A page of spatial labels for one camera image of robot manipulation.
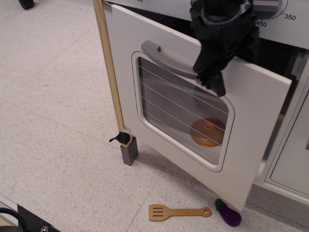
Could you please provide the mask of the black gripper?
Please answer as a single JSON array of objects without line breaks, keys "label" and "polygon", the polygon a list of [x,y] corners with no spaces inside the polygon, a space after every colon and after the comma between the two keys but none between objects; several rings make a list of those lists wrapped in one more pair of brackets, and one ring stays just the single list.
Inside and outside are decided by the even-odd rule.
[{"label": "black gripper", "polygon": [[226,94],[222,70],[235,57],[257,64],[260,54],[257,15],[253,1],[243,10],[243,0],[196,0],[190,9],[192,27],[201,43],[194,64],[197,82],[218,97]]}]

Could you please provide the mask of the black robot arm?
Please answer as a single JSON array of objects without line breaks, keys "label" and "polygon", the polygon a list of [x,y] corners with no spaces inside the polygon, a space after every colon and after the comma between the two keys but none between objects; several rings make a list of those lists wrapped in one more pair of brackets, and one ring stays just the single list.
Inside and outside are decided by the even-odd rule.
[{"label": "black robot arm", "polygon": [[243,0],[197,0],[190,9],[191,26],[201,43],[193,66],[197,81],[218,97],[226,94],[222,70],[238,56],[250,63],[258,62],[260,53],[257,14],[253,1],[245,12]]}]

